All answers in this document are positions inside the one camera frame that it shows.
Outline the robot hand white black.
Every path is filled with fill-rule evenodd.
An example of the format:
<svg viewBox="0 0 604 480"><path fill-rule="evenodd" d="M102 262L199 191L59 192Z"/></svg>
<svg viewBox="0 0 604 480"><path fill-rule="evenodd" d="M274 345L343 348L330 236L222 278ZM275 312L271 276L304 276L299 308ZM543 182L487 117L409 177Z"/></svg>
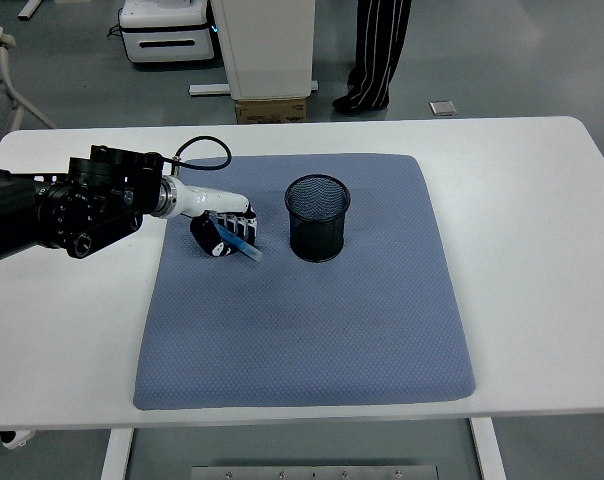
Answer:
<svg viewBox="0 0 604 480"><path fill-rule="evenodd" d="M240 194L188 186L171 177L175 200L173 215L191 218L189 229L198 246L209 256L223 257L235 253L239 243L228 242L229 235L251 246L257 236L257 216L249 200Z"/></svg>

